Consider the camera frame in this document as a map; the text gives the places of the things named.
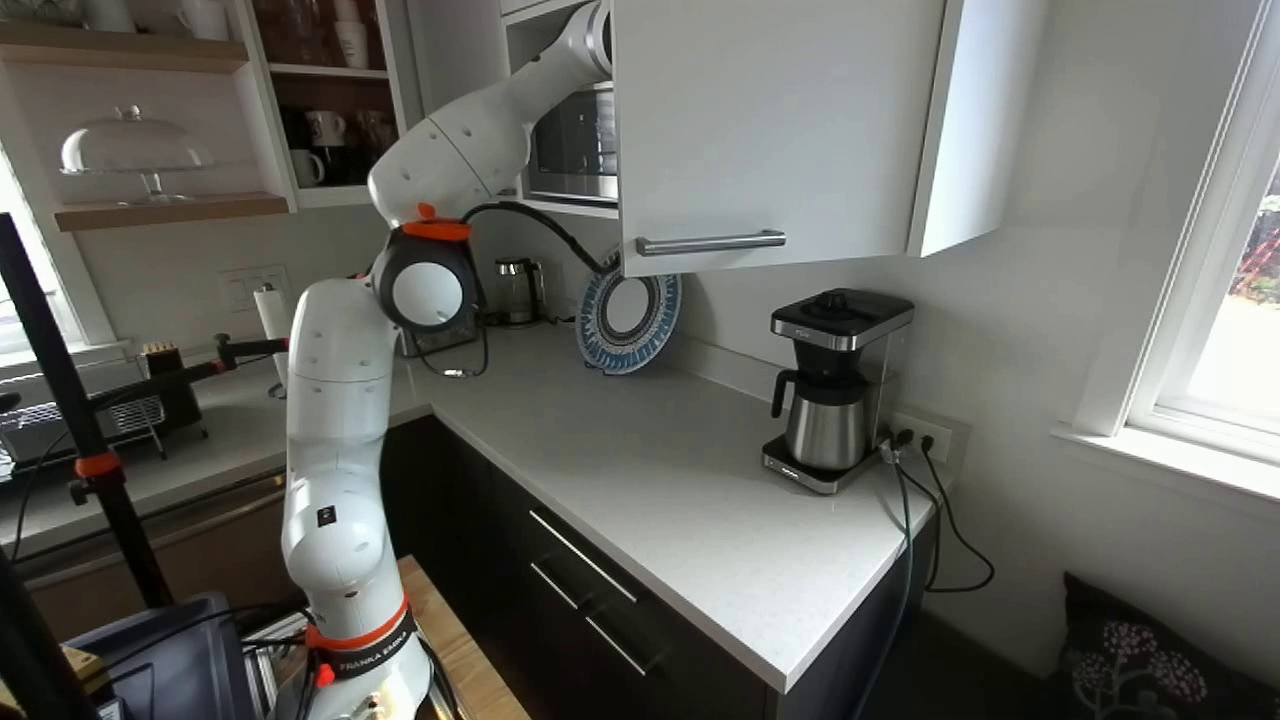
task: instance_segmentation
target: coffee maker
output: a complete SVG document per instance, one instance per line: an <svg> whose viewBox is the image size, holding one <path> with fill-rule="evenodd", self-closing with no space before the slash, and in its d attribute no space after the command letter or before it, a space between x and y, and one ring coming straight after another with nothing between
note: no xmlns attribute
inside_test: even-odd
<svg viewBox="0 0 1280 720"><path fill-rule="evenodd" d="M789 432L765 444L765 469L834 498L875 465L910 323L910 300L861 290L777 310L773 333L795 339L795 369L773 390L773 415L789 407Z"/></svg>

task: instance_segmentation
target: window sill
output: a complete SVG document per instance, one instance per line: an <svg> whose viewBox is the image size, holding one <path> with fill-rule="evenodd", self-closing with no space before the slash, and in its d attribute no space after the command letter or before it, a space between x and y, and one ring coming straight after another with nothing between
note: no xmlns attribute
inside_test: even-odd
<svg viewBox="0 0 1280 720"><path fill-rule="evenodd" d="M1216 508L1280 508L1280 465L1122 427L1112 435L1060 432L1060 440L1122 465L1126 476L1190 487Z"/></svg>

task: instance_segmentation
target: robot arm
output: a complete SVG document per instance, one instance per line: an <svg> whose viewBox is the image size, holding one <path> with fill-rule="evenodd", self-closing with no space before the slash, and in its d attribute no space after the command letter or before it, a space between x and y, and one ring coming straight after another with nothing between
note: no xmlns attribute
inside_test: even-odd
<svg viewBox="0 0 1280 720"><path fill-rule="evenodd" d="M441 333L468 311L468 269L448 264L455 225L526 166L538 116L610 77L610 8L586 4L560 41L496 88L417 125L372 170L369 187L396 229L372 281L319 281L288 335L288 487L280 551L318 628L308 717L417 717L432 659L412 634L380 503L380 444L392 407L396 323Z"/></svg>

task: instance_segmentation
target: kitchen counter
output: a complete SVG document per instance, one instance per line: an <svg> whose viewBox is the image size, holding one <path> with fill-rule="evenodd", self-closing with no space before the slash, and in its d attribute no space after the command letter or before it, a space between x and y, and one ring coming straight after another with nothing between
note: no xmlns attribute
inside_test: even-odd
<svg viewBox="0 0 1280 720"><path fill-rule="evenodd" d="M676 369L610 381L571 327L493 333L474 381L396 371L392 425L432 413L769 690L789 691L905 551L894 472L811 498L762 469L769 403ZM198 383L208 440L123 465L142 517L284 469L270 364ZM100 534L95 503L38 487L23 558Z"/></svg>

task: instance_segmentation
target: drawer handle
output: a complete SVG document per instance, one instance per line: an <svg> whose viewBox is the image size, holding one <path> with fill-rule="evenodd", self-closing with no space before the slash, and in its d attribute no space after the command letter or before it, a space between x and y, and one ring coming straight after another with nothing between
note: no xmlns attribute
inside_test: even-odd
<svg viewBox="0 0 1280 720"><path fill-rule="evenodd" d="M527 563L538 580L546 580L571 613L586 608L586 602L575 602L550 569Z"/></svg>
<svg viewBox="0 0 1280 720"><path fill-rule="evenodd" d="M662 666L662 655L642 666L635 653L630 653L630 645L622 645L595 616L586 616L586 619L635 675L650 675Z"/></svg>
<svg viewBox="0 0 1280 720"><path fill-rule="evenodd" d="M748 250L785 250L789 237L777 229L738 232L738 237L635 237L642 257L691 257L691 251L748 251Z"/></svg>
<svg viewBox="0 0 1280 720"><path fill-rule="evenodd" d="M586 550L575 550L552 520L546 520L538 508L527 514L527 520L538 520L555 545L563 545L579 563L589 563L610 589L616 589L630 603L642 603L642 596L622 584L616 576L610 576L610 569L599 569Z"/></svg>

